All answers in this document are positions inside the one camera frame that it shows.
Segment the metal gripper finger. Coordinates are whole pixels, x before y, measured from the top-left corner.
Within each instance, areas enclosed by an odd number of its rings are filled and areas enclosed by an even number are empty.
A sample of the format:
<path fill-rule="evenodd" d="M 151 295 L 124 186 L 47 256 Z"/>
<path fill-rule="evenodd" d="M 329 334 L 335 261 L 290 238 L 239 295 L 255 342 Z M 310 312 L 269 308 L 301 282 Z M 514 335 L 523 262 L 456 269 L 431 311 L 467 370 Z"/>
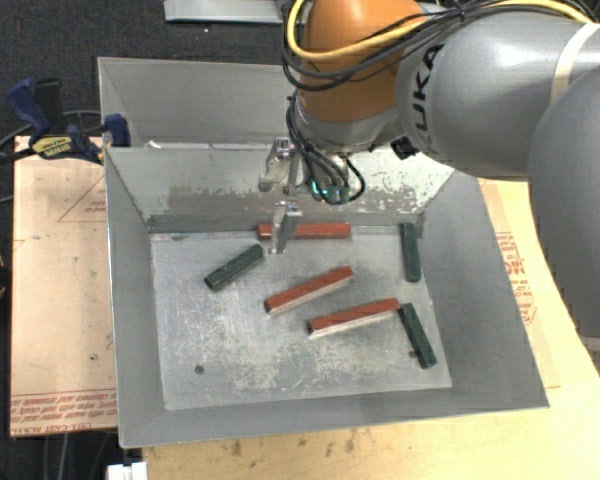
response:
<path fill-rule="evenodd" d="M 264 173 L 259 176 L 259 191 L 270 192 L 276 184 L 282 183 L 288 177 L 290 165 L 291 141 L 284 137 L 276 138 L 267 155 Z"/>
<path fill-rule="evenodd" d="M 271 231 L 271 254 L 285 252 L 287 243 L 293 239 L 303 216 L 297 201 L 281 201 L 276 204 Z"/>

